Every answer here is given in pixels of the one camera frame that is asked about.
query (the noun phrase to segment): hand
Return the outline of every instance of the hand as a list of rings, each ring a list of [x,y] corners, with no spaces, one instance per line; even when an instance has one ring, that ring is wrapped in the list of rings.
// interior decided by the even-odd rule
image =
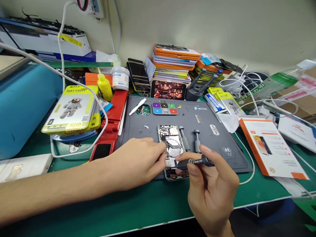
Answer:
[[[215,167],[189,163],[190,189],[189,206],[208,236],[232,235],[229,216],[234,209],[234,199],[239,186],[239,178],[228,163],[217,152],[200,145],[201,152],[213,161]],[[177,161],[200,159],[201,155],[185,152]]]
[[[97,159],[104,167],[107,193],[129,190],[150,182],[166,168],[166,145],[152,138],[132,138],[111,155]]]

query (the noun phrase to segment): red tool holder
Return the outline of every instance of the red tool holder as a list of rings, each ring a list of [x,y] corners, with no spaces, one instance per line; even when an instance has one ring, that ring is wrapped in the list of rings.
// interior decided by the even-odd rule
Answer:
[[[113,105],[112,108],[106,113],[108,116],[108,125],[101,135],[100,139],[95,144],[90,160],[92,161],[95,149],[100,144],[109,144],[111,145],[110,154],[115,151],[116,142],[118,140],[118,133],[119,133],[119,124],[121,121],[125,103],[127,100],[128,91],[115,91],[113,98],[111,100],[111,104]],[[104,128],[106,120],[103,120],[101,124],[101,129]]]

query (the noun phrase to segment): white wall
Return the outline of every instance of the white wall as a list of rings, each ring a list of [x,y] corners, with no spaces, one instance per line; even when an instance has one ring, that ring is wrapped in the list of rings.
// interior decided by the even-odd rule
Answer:
[[[66,0],[10,0],[10,15],[28,14],[61,21]],[[116,48],[118,22],[109,0]],[[249,69],[274,73],[316,58],[316,3],[313,0],[118,0],[123,34],[120,58],[144,60],[155,43],[212,52]],[[67,24],[87,32],[90,46],[112,53],[107,19],[101,23],[69,8]]]

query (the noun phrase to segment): black screwdriver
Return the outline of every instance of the black screwdriver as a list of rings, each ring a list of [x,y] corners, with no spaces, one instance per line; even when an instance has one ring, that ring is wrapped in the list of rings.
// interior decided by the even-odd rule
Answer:
[[[177,165],[177,168],[180,170],[187,170],[188,169],[188,163],[192,163],[195,165],[206,165],[208,167],[215,166],[212,161],[210,161],[205,155],[202,155],[201,159],[198,160],[193,160],[193,159],[188,159],[184,161],[180,161]]]

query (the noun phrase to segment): desk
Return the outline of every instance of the desk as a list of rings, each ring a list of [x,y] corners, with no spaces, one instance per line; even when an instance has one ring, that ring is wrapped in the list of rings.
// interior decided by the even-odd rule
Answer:
[[[50,153],[49,137],[40,131],[46,119],[43,119],[17,157]],[[247,144],[242,135],[239,137]],[[87,140],[80,151],[88,148],[92,142],[92,139]],[[306,155],[294,144],[291,144],[291,147],[310,165],[316,167],[315,157]],[[60,153],[68,152],[69,145],[59,143],[57,150]],[[91,152],[87,152],[75,157],[54,159],[49,172],[80,165],[89,160],[90,154]],[[303,162],[300,163],[313,182],[302,180],[299,183],[309,192],[316,192],[316,173]],[[261,174],[256,162],[255,170],[251,182],[239,187],[234,202],[235,208],[290,197],[273,178]],[[250,175],[240,174],[239,179],[243,182]],[[133,190],[52,210],[7,226],[1,231],[6,233],[6,236],[97,237],[166,224],[193,216],[187,202],[188,189],[189,180],[150,182]]]

